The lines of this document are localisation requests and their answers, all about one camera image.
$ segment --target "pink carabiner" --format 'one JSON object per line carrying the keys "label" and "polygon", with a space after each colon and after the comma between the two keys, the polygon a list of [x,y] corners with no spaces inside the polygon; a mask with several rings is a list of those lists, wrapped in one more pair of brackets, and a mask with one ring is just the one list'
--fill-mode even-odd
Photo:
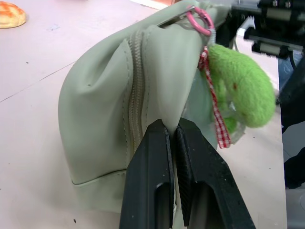
{"label": "pink carabiner", "polygon": [[[214,29],[214,23],[205,10],[202,10],[199,7],[195,7],[194,10],[196,13],[198,13],[200,18],[208,25],[209,29]],[[203,28],[198,22],[196,22],[194,16],[190,11],[186,13],[186,17],[190,21],[191,25],[194,26],[194,28],[198,32],[202,33],[205,36],[211,36],[211,31]]]}

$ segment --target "bag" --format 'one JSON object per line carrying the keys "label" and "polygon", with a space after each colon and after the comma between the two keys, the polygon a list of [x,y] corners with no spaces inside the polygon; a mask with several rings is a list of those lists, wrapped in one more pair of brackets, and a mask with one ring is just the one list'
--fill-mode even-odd
{"label": "bag", "polygon": [[[190,5],[205,9],[216,28],[229,11],[206,2],[178,2],[99,42],[68,73],[59,126],[83,206],[121,211],[126,168],[147,126],[158,119],[171,134],[181,117],[193,121],[217,147],[210,91],[197,69],[208,38],[187,18],[158,27]],[[176,200],[182,222],[177,185]]]}

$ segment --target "white table surface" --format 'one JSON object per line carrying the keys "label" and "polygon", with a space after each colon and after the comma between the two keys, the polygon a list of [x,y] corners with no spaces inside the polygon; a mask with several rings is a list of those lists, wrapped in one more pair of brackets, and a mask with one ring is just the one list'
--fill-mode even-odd
{"label": "white table surface", "polygon": [[[78,205],[58,130],[58,96],[80,55],[155,10],[128,0],[11,2],[29,19],[18,28],[0,30],[0,228],[117,229],[118,214]],[[275,59],[251,54],[251,44],[237,42],[276,86]],[[256,227],[286,228],[280,114],[219,152]]]}

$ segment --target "checkered ribbon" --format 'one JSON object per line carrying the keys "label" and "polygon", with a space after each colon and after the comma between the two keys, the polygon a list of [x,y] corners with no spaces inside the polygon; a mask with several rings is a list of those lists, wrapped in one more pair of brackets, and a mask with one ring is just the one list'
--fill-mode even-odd
{"label": "checkered ribbon", "polygon": [[224,124],[224,120],[221,116],[221,113],[218,109],[218,102],[216,98],[216,93],[213,87],[210,69],[209,69],[209,59],[208,59],[208,48],[207,46],[204,47],[204,50],[202,54],[200,55],[198,68],[200,71],[205,72],[206,79],[208,81],[210,91],[212,94],[213,99],[213,113],[214,113],[214,119],[215,119],[215,127],[216,127],[216,134],[217,134],[217,140],[219,147],[222,148],[229,148],[231,145],[231,139],[228,133],[228,130]]}

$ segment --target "green plush toy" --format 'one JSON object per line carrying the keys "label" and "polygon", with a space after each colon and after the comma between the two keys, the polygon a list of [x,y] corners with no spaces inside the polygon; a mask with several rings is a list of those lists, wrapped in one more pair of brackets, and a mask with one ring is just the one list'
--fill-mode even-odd
{"label": "green plush toy", "polygon": [[255,61],[216,44],[209,47],[209,67],[218,107],[230,134],[239,123],[255,128],[270,121],[275,112],[274,90]]}

